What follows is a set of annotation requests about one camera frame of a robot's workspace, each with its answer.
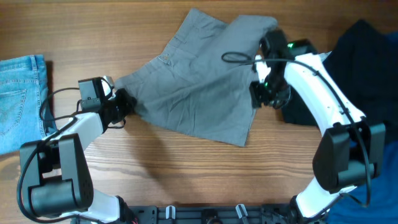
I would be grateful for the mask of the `grey shorts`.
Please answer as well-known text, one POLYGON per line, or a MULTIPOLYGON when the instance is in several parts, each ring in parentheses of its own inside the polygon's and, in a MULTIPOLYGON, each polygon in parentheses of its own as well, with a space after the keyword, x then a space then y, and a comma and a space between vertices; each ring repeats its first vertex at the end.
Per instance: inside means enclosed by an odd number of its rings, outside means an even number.
POLYGON ((265 34, 278 26, 269 16, 240 15, 225 23, 191 9, 164 51, 116 88, 137 100, 145 121, 197 138, 243 147, 254 116, 250 65, 226 62, 227 52, 256 55, 265 34))

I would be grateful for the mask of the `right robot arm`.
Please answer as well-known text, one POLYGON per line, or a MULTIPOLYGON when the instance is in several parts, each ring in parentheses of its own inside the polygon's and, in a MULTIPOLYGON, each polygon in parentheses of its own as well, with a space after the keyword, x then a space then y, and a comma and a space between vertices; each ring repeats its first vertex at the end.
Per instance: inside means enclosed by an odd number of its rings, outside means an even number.
POLYGON ((250 84, 252 106, 280 109, 296 91, 312 114, 322 139, 313 157, 314 178, 289 205, 289 223, 323 218, 336 202, 360 185, 371 200, 371 181, 382 167, 385 125, 371 123, 329 76, 307 40, 287 42, 282 30, 260 40, 262 55, 249 60, 258 79, 250 84))

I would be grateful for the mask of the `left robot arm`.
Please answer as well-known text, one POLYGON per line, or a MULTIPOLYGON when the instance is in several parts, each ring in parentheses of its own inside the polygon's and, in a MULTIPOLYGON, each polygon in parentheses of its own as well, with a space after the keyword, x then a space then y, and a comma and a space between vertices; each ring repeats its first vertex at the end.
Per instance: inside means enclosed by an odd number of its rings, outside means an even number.
POLYGON ((19 209, 37 223, 138 223, 121 197, 95 190, 84 153, 107 129, 124 127, 136 99, 107 76, 80 80, 77 89, 81 99, 69 122, 20 148, 19 209))

